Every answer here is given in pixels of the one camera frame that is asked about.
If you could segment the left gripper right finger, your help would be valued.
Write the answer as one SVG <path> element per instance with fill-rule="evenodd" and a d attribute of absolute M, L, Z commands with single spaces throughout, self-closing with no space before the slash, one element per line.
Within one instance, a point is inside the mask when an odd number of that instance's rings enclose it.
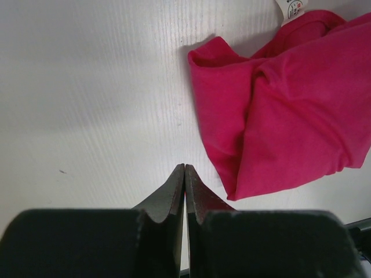
<path fill-rule="evenodd" d="M 365 277 L 348 229 L 321 210 L 236 210 L 185 166 L 191 277 Z"/>

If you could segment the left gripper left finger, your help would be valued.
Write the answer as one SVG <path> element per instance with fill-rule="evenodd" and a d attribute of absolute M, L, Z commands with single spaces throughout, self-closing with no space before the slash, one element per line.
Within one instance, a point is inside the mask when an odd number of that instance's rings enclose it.
<path fill-rule="evenodd" d="M 2 277 L 179 277 L 185 166 L 133 208 L 30 209 L 1 238 Z"/>

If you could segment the pink t shirt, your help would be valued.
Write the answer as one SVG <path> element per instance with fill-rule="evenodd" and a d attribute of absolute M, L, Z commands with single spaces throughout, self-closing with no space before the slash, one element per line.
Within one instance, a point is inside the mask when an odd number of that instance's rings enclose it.
<path fill-rule="evenodd" d="M 188 53 L 201 139 L 228 200 L 297 188 L 370 149 L 370 14 L 312 10 L 251 57 L 217 36 Z"/>

